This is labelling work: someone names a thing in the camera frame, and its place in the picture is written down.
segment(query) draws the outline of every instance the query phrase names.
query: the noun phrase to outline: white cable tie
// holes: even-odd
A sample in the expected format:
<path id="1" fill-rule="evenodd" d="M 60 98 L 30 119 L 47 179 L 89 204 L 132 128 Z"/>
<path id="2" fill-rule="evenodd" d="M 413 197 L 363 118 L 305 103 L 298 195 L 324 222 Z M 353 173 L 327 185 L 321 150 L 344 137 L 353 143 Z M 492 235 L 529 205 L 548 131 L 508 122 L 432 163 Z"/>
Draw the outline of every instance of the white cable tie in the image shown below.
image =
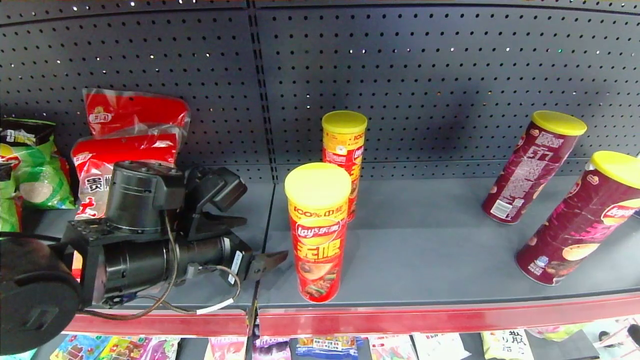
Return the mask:
<path id="1" fill-rule="evenodd" d="M 196 310 L 196 315 L 202 315 L 202 314 L 207 314 L 210 313 L 211 311 L 215 311 L 215 310 L 219 310 L 222 309 L 223 307 L 232 304 L 234 302 L 233 298 L 229 298 L 217 305 L 213 305 L 213 306 L 209 306 L 209 307 L 205 307 L 204 309 L 200 309 L 200 310 Z"/>

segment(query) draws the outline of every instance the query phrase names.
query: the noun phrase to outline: green snack bag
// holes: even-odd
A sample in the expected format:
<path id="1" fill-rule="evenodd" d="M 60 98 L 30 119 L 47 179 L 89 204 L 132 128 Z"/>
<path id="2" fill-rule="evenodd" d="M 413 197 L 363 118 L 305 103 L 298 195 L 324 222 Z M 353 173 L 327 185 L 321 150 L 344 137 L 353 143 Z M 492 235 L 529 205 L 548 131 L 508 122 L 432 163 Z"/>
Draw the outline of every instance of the green snack bag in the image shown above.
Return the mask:
<path id="1" fill-rule="evenodd" d="M 74 198 L 55 156 L 48 121 L 2 119 L 0 161 L 16 162 L 15 180 L 25 204 L 38 209 L 73 209 Z"/>
<path id="2" fill-rule="evenodd" d="M 0 231 L 20 231 L 20 207 L 15 198 L 11 163 L 0 163 Z"/>

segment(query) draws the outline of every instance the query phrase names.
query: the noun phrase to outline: black cable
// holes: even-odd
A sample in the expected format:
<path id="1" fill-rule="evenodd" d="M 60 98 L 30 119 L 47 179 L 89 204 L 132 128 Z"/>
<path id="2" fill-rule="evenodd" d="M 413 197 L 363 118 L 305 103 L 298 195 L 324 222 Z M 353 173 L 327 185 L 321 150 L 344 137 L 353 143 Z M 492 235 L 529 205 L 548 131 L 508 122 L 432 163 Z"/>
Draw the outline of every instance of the black cable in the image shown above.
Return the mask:
<path id="1" fill-rule="evenodd" d="M 0 231 L 0 238 L 20 238 L 20 239 L 36 239 L 42 241 L 50 241 L 52 243 L 59 243 L 62 241 L 61 238 L 57 236 L 49 236 L 42 234 L 25 234 L 18 233 L 16 231 Z"/>

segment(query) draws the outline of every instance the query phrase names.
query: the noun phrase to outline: snack package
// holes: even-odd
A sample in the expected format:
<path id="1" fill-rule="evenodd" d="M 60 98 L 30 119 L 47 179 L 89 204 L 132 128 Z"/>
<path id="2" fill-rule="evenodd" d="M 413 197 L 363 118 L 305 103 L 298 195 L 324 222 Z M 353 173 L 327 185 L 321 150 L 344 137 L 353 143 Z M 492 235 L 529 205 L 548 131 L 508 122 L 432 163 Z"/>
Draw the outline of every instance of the snack package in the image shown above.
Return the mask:
<path id="1" fill-rule="evenodd" d="M 37 348 L 33 350 L 21 352 L 19 354 L 14 355 L 2 355 L 0 356 L 0 360 L 31 360 L 33 355 L 35 355 Z"/>
<path id="2" fill-rule="evenodd" d="M 573 325 L 559 325 L 559 326 L 546 326 L 546 327 L 533 327 L 527 329 L 529 334 L 541 339 L 547 339 L 551 341 L 563 341 L 569 336 L 582 330 L 588 323 L 576 323 Z"/>
<path id="3" fill-rule="evenodd" d="M 48 121 L 3 119 L 0 162 L 17 164 L 15 182 L 25 205 L 72 209 L 74 198 L 53 144 L 54 128 Z"/>
<path id="4" fill-rule="evenodd" d="M 180 338 L 154 336 L 147 340 L 140 360 L 175 360 Z"/>
<path id="5" fill-rule="evenodd" d="M 111 336 L 73 334 L 67 336 L 49 357 L 50 360 L 94 360 L 104 350 Z"/>
<path id="6" fill-rule="evenodd" d="M 288 338 L 256 339 L 252 347 L 253 360 L 291 360 Z"/>
<path id="7" fill-rule="evenodd" d="M 0 231 L 20 231 L 20 198 L 15 192 L 13 164 L 0 163 Z"/>
<path id="8" fill-rule="evenodd" d="M 215 360 L 244 360 L 246 336 L 209 338 L 209 349 Z"/>
<path id="9" fill-rule="evenodd" d="M 298 291 L 311 302 L 338 294 L 351 178 L 334 164 L 309 163 L 284 181 Z"/>
<path id="10" fill-rule="evenodd" d="M 529 340 L 523 329 L 484 331 L 484 358 L 504 360 L 534 360 Z"/>
<path id="11" fill-rule="evenodd" d="M 171 133 L 79 140 L 71 150 L 79 180 L 76 220 L 104 216 L 114 163 L 131 160 L 173 166 L 177 154 L 178 139 Z"/>
<path id="12" fill-rule="evenodd" d="M 351 177 L 347 222 L 356 216 L 360 167 L 367 117 L 354 111 L 333 111 L 322 117 L 322 161 L 343 168 Z"/>
<path id="13" fill-rule="evenodd" d="M 409 335 L 369 336 L 373 360 L 418 360 Z"/>
<path id="14" fill-rule="evenodd" d="M 96 139 L 174 133 L 184 141 L 191 121 L 186 102 L 146 92 L 83 89 L 89 130 Z"/>
<path id="15" fill-rule="evenodd" d="M 150 341 L 151 338 L 143 336 L 139 338 L 113 336 L 100 353 L 98 360 L 139 360 Z"/>
<path id="16" fill-rule="evenodd" d="M 573 116 L 554 111 L 534 112 L 486 196 L 483 211 L 503 224 L 517 223 L 585 131 L 587 125 Z"/>
<path id="17" fill-rule="evenodd" d="M 640 159 L 597 151 L 569 194 L 518 251 L 517 265 L 533 281 L 557 285 L 637 209 Z"/>
<path id="18" fill-rule="evenodd" d="M 420 360 L 460 360 L 471 355 L 465 350 L 460 334 L 413 334 L 415 351 Z"/>
<path id="19" fill-rule="evenodd" d="M 298 338 L 296 355 L 325 360 L 358 360 L 358 343 L 354 336 Z"/>

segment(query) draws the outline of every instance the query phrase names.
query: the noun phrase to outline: lay's logo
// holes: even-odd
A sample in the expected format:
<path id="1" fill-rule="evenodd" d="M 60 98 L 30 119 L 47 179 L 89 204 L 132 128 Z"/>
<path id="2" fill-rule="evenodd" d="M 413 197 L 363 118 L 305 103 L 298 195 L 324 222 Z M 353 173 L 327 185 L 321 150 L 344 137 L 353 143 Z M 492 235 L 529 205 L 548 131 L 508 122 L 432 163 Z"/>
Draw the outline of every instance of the lay's logo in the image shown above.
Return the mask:
<path id="1" fill-rule="evenodd" d="M 299 238 L 311 239 L 316 236 L 329 236 L 337 233 L 340 230 L 340 223 L 336 223 L 329 226 L 304 226 L 302 224 L 296 224 L 296 234 Z"/>
<path id="2" fill-rule="evenodd" d="M 637 210 L 637 207 L 625 206 L 623 203 L 609 206 L 608 209 L 602 213 L 602 222 L 606 225 L 622 224 L 626 219 L 633 215 Z"/>

